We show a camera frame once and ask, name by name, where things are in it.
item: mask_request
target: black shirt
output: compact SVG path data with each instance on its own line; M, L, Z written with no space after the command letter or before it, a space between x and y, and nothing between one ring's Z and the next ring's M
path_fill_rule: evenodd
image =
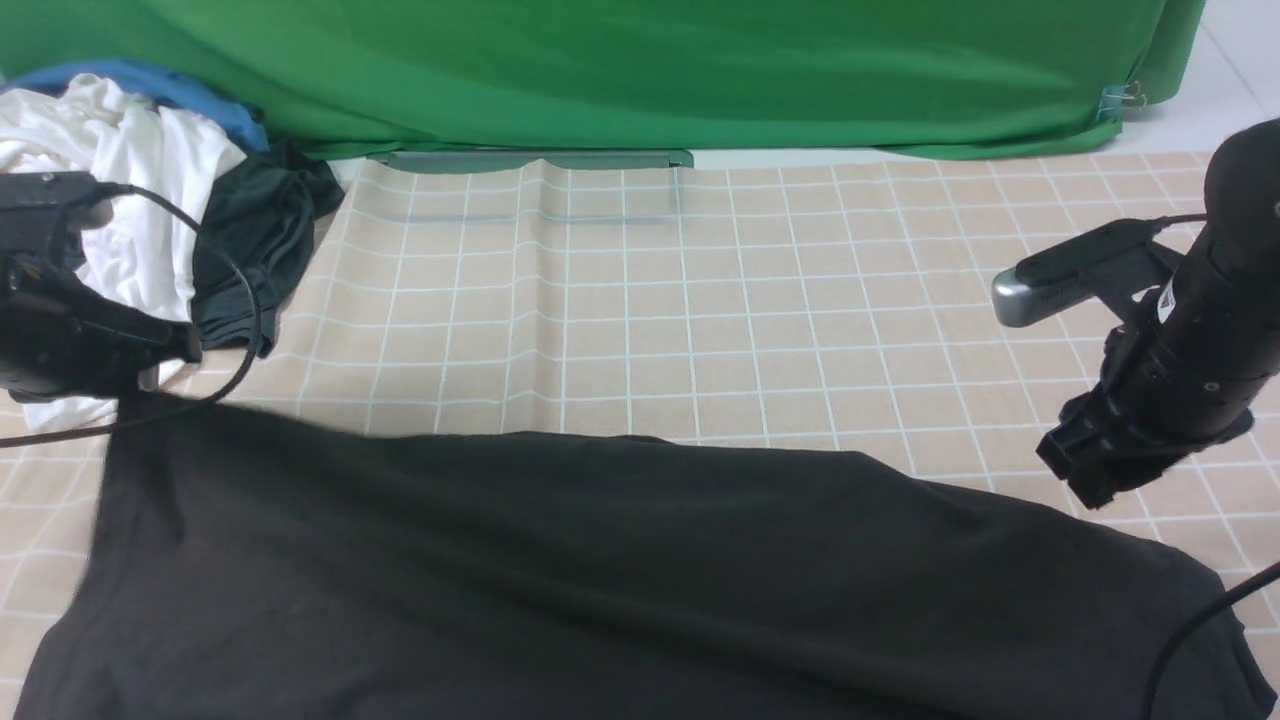
M220 406L113 438L18 719L1130 720L1221 589L856 452L369 439ZM1225 615L1157 717L1274 701Z

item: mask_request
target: pile of clothes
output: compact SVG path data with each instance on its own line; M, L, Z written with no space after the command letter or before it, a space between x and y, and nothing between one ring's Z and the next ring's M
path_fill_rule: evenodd
M164 195L201 219L244 269L261 301L261 355L276 310L315 250L315 222L342 204L329 165L271 145L261 113L198 81L136 60L49 68L0 86L0 173L88 170ZM146 199L114 200L114 219L84 231L77 277L109 300L195 323L206 350L244 346L244 288L195 233ZM168 380L180 363L161 368ZM24 406L35 430L59 430L114 411L64 398Z

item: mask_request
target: green backdrop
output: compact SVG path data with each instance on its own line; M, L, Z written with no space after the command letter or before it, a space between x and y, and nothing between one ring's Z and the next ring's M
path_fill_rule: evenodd
M472 146L1080 151L1204 0L3 0L0 69L132 56L323 156Z

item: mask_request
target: power cord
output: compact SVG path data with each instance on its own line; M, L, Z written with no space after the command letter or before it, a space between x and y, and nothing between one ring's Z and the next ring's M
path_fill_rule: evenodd
M182 220L184 225L187 225L188 228L192 229L192 232L196 233L196 243L201 249L209 250L215 256L218 256L218 259L221 260L223 264L225 264L227 268L229 268L230 272L236 275L236 279L238 279L241 284L244 286L244 292L248 293L248 306L251 318L250 341L248 341L248 347L244 351L244 360L241 361L239 368L237 368L232 378L227 380L227 383L216 392L214 392L207 397L197 400L192 405L188 405L179 410L174 410L173 413L164 413L160 415L155 415L152 418L138 418L137 420L125 420L123 423L118 421L110 425L101 425L95 428L77 428L73 430L59 430L55 433L38 433L31 436L0 438L0 450L8 450L13 447L26 447L31 445L49 445L51 442L64 442L69 439L82 439L88 437L99 437L114 433L116 430L172 420L180 415L187 415L197 410L204 410L219 402L220 400L225 398L228 395L230 395L232 391L234 391L241 384L241 382L244 380L244 375L248 374L250 368L252 368L253 365L253 359L257 357L257 348L262 343L262 306L257 300L257 292L253 290L253 283L248 282L248 278L244 275L244 270L239 266L238 263L236 263L236 259L232 258L230 254L228 254L227 250L223 249L216 241L211 240L205 233L205 229L200 225L200 223L195 220L195 218L183 211L182 208L178 208L177 205L170 202L169 199L156 192L152 192L145 187L138 187L134 184L120 184L120 183L101 183L101 184L104 192L106 193L105 197L137 195L140 197L146 197L147 200L155 202L156 205L164 208L166 211L172 213L173 217Z
M1156 218L1155 220L1151 220L1151 224L1155 227L1157 233L1161 233L1172 225L1181 223L1203 223L1206 220L1208 220L1208 215L1204 213L1193 213L1189 215L1169 215L1165 218Z
M1174 653L1178 652L1178 648L1187 642L1187 638L1189 638L1192 633L1198 630L1201 625L1208 623L1220 612L1270 585L1277 579L1280 579L1280 562L1276 562L1257 575L1253 575L1248 580L1244 580L1243 583L1226 591L1219 596L1217 600L1206 605L1199 612L1192 615L1187 619L1187 621L1179 625L1178 629L1174 630L1174 634L1169 635L1169 639L1165 642L1165 647L1160 648L1160 655L1156 656L1156 661L1151 665L1151 673L1147 675L1147 688L1142 694L1142 715L1138 717L1142 720L1152 720L1152 714L1156 710L1156 692L1160 689L1160 680L1165 676L1165 670L1169 669L1169 662L1174 659Z

